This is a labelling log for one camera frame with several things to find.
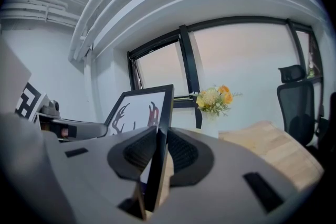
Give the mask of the white ribbed vase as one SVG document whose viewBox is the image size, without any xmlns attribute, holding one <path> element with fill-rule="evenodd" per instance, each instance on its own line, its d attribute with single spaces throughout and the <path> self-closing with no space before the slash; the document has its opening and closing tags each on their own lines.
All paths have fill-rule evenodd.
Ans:
<svg viewBox="0 0 336 224">
<path fill-rule="evenodd" d="M 202 126 L 201 130 L 204 135 L 218 138 L 219 130 L 217 125 L 217 116 L 208 112 L 202 111 Z"/>
</svg>

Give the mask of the white ceiling conduit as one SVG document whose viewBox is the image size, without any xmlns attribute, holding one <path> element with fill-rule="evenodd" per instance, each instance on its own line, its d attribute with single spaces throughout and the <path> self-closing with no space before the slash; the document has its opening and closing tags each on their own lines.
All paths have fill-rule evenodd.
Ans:
<svg viewBox="0 0 336 224">
<path fill-rule="evenodd" d="M 0 19 L 27 19 L 74 28 L 85 3 L 80 0 L 4 0 Z"/>
</svg>

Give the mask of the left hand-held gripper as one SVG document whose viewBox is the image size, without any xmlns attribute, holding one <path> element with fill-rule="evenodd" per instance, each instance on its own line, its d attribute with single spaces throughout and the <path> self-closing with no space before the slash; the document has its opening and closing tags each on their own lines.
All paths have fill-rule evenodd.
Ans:
<svg viewBox="0 0 336 224">
<path fill-rule="evenodd" d="M 62 119 L 59 103 L 56 100 L 50 100 L 47 94 L 40 93 L 30 83 L 26 84 L 15 113 L 34 123 L 40 130 L 55 133 L 60 141 L 102 137 L 108 131 L 104 123 Z M 61 129 L 67 130 L 67 137 L 61 137 Z"/>
</svg>

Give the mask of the yellow flower bouquet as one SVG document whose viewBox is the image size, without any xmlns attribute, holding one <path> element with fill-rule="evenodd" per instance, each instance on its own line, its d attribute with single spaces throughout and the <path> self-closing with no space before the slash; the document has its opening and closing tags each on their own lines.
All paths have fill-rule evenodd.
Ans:
<svg viewBox="0 0 336 224">
<path fill-rule="evenodd" d="M 231 92 L 228 86 L 213 86 L 206 90 L 191 92 L 189 97 L 196 98 L 197 108 L 211 117 L 227 116 L 230 105 L 235 97 L 241 97 L 241 92 Z"/>
</svg>

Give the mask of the framed deer picture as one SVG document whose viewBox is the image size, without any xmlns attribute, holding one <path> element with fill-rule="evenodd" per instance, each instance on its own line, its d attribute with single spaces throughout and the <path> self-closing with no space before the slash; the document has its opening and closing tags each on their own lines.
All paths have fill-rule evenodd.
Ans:
<svg viewBox="0 0 336 224">
<path fill-rule="evenodd" d="M 107 135 L 135 135 L 108 155 L 116 174 L 139 184 L 139 205 L 154 212 L 159 206 L 171 126 L 173 85 L 121 94 L 107 119 Z"/>
</svg>

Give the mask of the black-framed window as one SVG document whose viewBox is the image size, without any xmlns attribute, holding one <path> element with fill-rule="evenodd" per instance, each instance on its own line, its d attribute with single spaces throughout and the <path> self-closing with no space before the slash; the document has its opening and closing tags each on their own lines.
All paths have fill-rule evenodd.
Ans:
<svg viewBox="0 0 336 224">
<path fill-rule="evenodd" d="M 277 97 L 280 69 L 300 66 L 313 86 L 313 117 L 323 105 L 323 65 L 310 26 L 291 19 L 237 16 L 212 19 L 151 40 L 127 54 L 131 89 L 172 84 L 172 126 L 185 129 L 209 123 L 192 92 L 225 85 L 234 95 L 215 129 L 242 129 L 259 121 L 283 127 Z"/>
</svg>

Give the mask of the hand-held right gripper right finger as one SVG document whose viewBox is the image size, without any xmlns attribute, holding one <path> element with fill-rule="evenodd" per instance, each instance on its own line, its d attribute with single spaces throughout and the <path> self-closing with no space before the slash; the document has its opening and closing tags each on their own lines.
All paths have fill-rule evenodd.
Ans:
<svg viewBox="0 0 336 224">
<path fill-rule="evenodd" d="M 155 224 L 265 224 L 297 194 L 293 183 L 252 151 L 179 128 L 167 133 L 169 195 Z"/>
</svg>

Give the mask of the black mesh chair with headrest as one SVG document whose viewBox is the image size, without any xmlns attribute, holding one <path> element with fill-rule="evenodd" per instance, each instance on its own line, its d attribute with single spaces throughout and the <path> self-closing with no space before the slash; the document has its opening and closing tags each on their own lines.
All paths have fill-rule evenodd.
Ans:
<svg viewBox="0 0 336 224">
<path fill-rule="evenodd" d="M 316 147 L 328 127 L 324 118 L 323 78 L 307 78 L 301 65 L 278 70 L 282 85 L 277 88 L 277 97 L 284 130 L 302 146 Z"/>
</svg>

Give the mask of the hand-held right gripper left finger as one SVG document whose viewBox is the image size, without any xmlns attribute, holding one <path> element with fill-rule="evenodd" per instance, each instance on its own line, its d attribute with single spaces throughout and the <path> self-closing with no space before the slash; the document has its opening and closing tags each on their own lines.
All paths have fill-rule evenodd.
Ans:
<svg viewBox="0 0 336 224">
<path fill-rule="evenodd" d="M 156 127 L 65 143 L 51 133 L 45 138 L 55 176 L 82 221 L 146 219 L 141 174 L 156 151 Z"/>
</svg>

